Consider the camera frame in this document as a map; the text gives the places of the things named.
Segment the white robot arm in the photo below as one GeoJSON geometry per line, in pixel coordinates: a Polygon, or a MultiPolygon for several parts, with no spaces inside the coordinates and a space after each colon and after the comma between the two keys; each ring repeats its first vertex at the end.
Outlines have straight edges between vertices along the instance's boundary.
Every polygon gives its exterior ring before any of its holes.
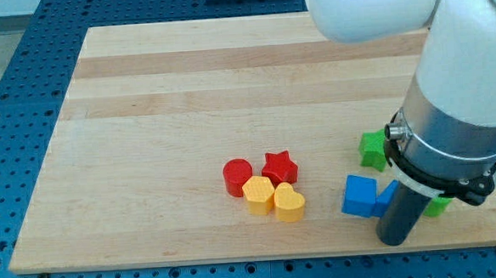
{"type": "Polygon", "coordinates": [[[360,43],[427,27],[403,104],[385,125],[398,179],[482,204],[496,185],[496,0],[305,0],[318,30],[360,43]]]}

